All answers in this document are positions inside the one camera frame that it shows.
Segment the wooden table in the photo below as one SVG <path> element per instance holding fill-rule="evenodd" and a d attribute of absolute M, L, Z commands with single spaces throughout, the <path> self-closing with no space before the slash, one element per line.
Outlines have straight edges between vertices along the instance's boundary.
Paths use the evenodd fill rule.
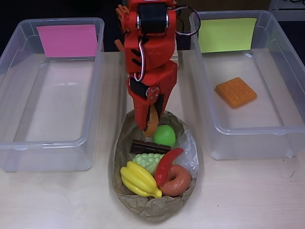
<path fill-rule="evenodd" d="M 189 51 L 181 52 L 182 60 Z M 272 160 L 212 159 L 196 122 L 196 99 L 188 69 L 167 109 L 193 131 L 201 163 L 197 186 L 182 210 L 155 225 L 130 213 L 112 190 L 109 158 L 122 119 L 132 103 L 126 95 L 121 53 L 105 53 L 106 74 L 95 165 L 82 172 L 0 172 L 0 229 L 303 229 L 305 154 Z"/>

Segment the banana bunch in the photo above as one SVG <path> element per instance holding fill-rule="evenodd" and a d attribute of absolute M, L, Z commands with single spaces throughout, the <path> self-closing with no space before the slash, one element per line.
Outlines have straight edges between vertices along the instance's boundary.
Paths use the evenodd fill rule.
<path fill-rule="evenodd" d="M 121 168 L 123 184 L 141 197 L 161 198 L 162 191 L 158 189 L 153 176 L 141 165 L 128 161 L 127 167 Z"/>

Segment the red chili pepper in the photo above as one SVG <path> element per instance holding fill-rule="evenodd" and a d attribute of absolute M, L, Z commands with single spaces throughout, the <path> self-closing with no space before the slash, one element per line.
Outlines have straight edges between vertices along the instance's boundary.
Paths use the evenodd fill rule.
<path fill-rule="evenodd" d="M 172 163 L 181 153 L 183 153 L 181 148 L 172 149 L 161 158 L 154 175 L 158 186 L 164 185 L 167 182 L 167 176 Z"/>

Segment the green sticky note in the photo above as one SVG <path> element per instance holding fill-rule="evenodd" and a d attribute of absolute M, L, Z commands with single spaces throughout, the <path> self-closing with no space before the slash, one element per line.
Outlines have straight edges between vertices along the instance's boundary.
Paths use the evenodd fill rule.
<path fill-rule="evenodd" d="M 202 20 L 199 30 L 201 52 L 250 50 L 256 18 Z"/>

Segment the plastic bin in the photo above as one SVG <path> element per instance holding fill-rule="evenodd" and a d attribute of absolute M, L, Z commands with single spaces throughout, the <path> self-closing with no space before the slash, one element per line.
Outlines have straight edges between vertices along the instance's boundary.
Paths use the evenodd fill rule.
<path fill-rule="evenodd" d="M 268 11 L 200 12 L 201 20 L 257 18 L 252 47 L 244 52 L 201 53 L 191 49 L 202 73 L 196 82 L 205 121 L 206 143 L 215 159 L 296 156 L 305 148 L 305 67 L 280 25 Z M 192 29 L 198 25 L 190 16 Z M 230 108 L 214 91 L 241 77 L 257 98 Z"/>
<path fill-rule="evenodd" d="M 94 24 L 95 57 L 46 58 L 38 26 Z M 98 18 L 22 21 L 0 58 L 0 168 L 87 170 L 102 105 L 104 22 Z"/>

